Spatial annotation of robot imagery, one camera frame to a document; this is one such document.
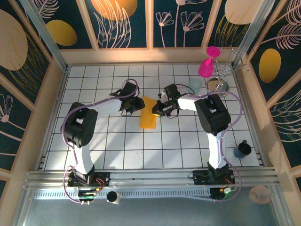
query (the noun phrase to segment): dark blue cup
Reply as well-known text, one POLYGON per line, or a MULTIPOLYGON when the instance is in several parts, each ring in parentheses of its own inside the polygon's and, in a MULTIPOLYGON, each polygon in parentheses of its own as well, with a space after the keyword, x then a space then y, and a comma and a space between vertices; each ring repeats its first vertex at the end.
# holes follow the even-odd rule
POLYGON ((243 159, 251 153, 251 147, 243 140, 236 148, 234 148, 234 155, 237 158, 243 159))

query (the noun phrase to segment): metal grate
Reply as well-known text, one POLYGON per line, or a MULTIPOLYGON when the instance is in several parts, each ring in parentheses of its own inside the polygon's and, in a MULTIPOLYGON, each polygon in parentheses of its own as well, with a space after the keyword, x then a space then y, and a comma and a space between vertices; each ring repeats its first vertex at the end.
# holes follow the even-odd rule
MULTIPOLYGON (((97 199, 104 199, 107 193, 111 190, 101 191, 97 199)), ((178 196, 209 196, 210 188, 187 188, 187 189, 126 189, 126 190, 115 190, 123 198, 171 198, 178 196)), ((68 195, 71 198, 77 197, 76 191, 68 191, 68 195)), ((41 200, 54 200, 54 199, 68 199, 62 189, 60 190, 38 190, 35 192, 33 199, 41 200)))

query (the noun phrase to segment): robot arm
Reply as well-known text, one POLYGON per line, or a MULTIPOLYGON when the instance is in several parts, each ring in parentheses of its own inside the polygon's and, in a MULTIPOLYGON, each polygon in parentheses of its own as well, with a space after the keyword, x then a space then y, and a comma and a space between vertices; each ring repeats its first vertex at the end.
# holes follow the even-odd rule
POLYGON ((209 141, 209 182, 215 183, 223 179, 229 171, 229 166, 222 158, 220 142, 222 132, 231 122, 230 115, 217 94, 205 99, 196 99, 178 92, 177 86, 172 84, 164 88, 159 95, 161 100, 153 108, 153 114, 170 116, 173 110, 191 110, 198 113, 199 120, 209 141))
MULTIPOLYGON (((124 97, 135 90, 136 85, 127 82, 123 89, 111 93, 110 96, 124 97)), ((83 104, 79 102, 73 103, 69 112, 79 106, 83 106, 83 104)), ((97 120, 111 113, 124 110, 133 113, 144 107, 143 100, 133 94, 127 98, 107 100, 101 105, 83 108, 71 114, 66 122, 64 133, 68 142, 74 144, 74 157, 77 162, 76 167, 73 169, 75 180, 83 185, 90 185, 94 181, 95 168, 90 156, 89 143, 92 140, 97 120)))

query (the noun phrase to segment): light blue cup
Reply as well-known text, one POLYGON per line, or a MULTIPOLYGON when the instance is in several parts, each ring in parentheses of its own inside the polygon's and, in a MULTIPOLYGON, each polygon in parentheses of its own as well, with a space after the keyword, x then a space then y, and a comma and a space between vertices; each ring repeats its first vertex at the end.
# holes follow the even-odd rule
POLYGON ((202 78, 194 78, 189 80, 189 87, 193 89, 195 95, 199 93, 202 84, 203 84, 202 78))

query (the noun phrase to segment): yellow sponge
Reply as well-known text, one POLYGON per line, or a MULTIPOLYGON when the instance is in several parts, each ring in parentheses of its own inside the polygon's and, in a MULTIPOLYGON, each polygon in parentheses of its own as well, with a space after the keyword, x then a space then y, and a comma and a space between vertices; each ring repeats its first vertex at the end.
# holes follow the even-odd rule
POLYGON ((157 104, 157 101, 149 97, 142 97, 145 108, 141 110, 140 128, 155 129, 156 116, 152 114, 152 108, 157 104))

